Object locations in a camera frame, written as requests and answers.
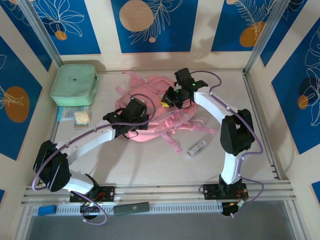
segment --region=mint green pouch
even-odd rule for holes
[[[60,107],[88,106],[94,102],[98,83],[94,65],[65,64],[58,70],[50,96]]]

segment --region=wooden surface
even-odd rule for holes
[[[173,71],[141,71],[143,77],[152,74],[174,79]],[[230,105],[239,109],[247,108],[253,113],[241,72],[217,72],[222,85],[215,92]],[[92,124],[96,124],[105,114],[115,110],[115,101],[121,95],[115,91],[118,85],[128,86],[130,76],[121,72],[100,75],[100,85],[91,106]],[[212,86],[218,82],[207,73],[195,73],[195,80],[204,80]],[[182,148],[177,154],[162,137],[147,142],[135,142],[118,137],[88,152],[70,168],[93,176],[99,184],[179,184],[192,182],[217,181],[224,166],[225,152],[220,145],[220,125],[205,109],[197,107],[194,118],[202,119],[208,127],[216,128],[212,135],[201,131],[177,130],[172,138]],[[255,119],[254,129],[260,137]],[[79,134],[74,130],[73,121],[61,122],[55,141],[63,141]],[[205,139],[209,144],[192,159],[186,157],[190,147]],[[251,151],[257,151],[258,145],[252,144]],[[273,180],[273,173],[266,154],[249,156],[242,164],[241,174],[255,180]]]

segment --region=purple cable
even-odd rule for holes
[[[107,127],[111,127],[111,126],[114,126],[114,125],[126,125],[126,126],[140,126],[140,125],[144,125],[144,124],[147,124],[149,123],[155,116],[156,114],[156,105],[155,103],[152,101],[152,99],[150,97],[148,97],[147,95],[144,95],[144,94],[141,94],[141,93],[136,93],[136,94],[133,94],[130,98],[132,99],[134,96],[142,96],[144,98],[147,98],[150,100],[151,104],[152,104],[152,108],[153,108],[153,113],[151,114],[151,117],[147,120],[147,121],[144,121],[144,122],[140,122],[140,123],[129,123],[129,122],[115,122],[115,123],[108,123],[106,125],[102,125],[102,126],[99,126],[96,128],[96,130],[89,130],[87,132],[85,132],[84,134],[81,134],[80,136],[76,137],[75,139],[71,140],[68,142],[68,144],[65,144],[63,145],[62,147],[60,147],[59,149],[57,149],[54,153],[52,153],[44,162],[43,164],[40,166],[39,170],[36,172],[35,174],[35,177],[32,181],[32,189],[34,191],[40,191],[40,190],[43,190],[45,188],[47,188],[46,186],[44,187],[40,187],[40,188],[36,188],[36,182],[37,182],[37,179],[40,175],[40,173],[42,172],[42,170],[45,168],[45,166],[60,152],[62,151],[63,149],[65,149],[66,147],[68,147],[69,145],[75,143],[76,141],[78,141],[79,139],[97,131],[97,130],[100,130],[100,129],[103,129],[103,128],[107,128]],[[94,222],[90,222],[90,221],[87,221],[85,220],[87,223],[90,223],[90,224],[93,224],[93,225],[102,225],[104,224],[106,221],[107,221],[107,213],[94,201],[90,200],[88,197],[86,197],[85,195],[79,193],[79,192],[74,192],[76,194],[78,194],[79,196],[81,196],[82,198],[90,201],[91,203],[95,204],[104,214],[105,216],[105,219],[104,219],[104,222],[103,223],[94,223]]]
[[[244,159],[245,156],[247,155],[261,155],[263,152],[264,152],[264,149],[262,147],[262,144],[258,138],[258,136],[256,135],[255,131],[249,126],[249,124],[235,111],[233,111],[231,108],[229,108],[223,101],[221,101],[219,98],[217,98],[212,90],[216,87],[219,87],[221,84],[222,84],[222,80],[221,78],[213,73],[213,72],[210,72],[210,71],[205,71],[205,70],[198,70],[198,71],[193,71],[191,72],[190,74],[194,74],[194,73],[208,73],[208,74],[211,74],[211,75],[214,75],[218,80],[219,80],[219,83],[217,85],[214,85],[212,87],[210,87],[210,90],[209,90],[209,94],[210,96],[216,100],[218,103],[220,103],[225,109],[227,109],[227,111],[231,112],[232,114],[234,114],[244,125],[245,127],[249,130],[249,132],[252,134],[252,136],[254,137],[255,141],[257,142],[259,148],[260,148],[260,151],[252,151],[252,152],[245,152],[241,155],[240,159],[239,159],[239,164],[238,164],[238,167],[237,167],[237,170],[236,170],[236,173],[240,176],[240,168],[241,168],[241,164],[242,164],[242,161]],[[243,176],[240,176],[241,179],[245,180],[245,181],[250,181],[250,182],[253,182],[253,183],[256,183],[256,184],[260,184],[261,185],[261,190],[260,192],[246,205],[244,206],[242,209],[246,208],[247,206],[249,206],[251,203],[253,203],[261,194],[262,192],[264,191],[265,189],[265,186],[262,182],[259,182],[259,181],[256,181],[256,180],[252,180],[252,179],[248,179],[248,178],[245,178]]]

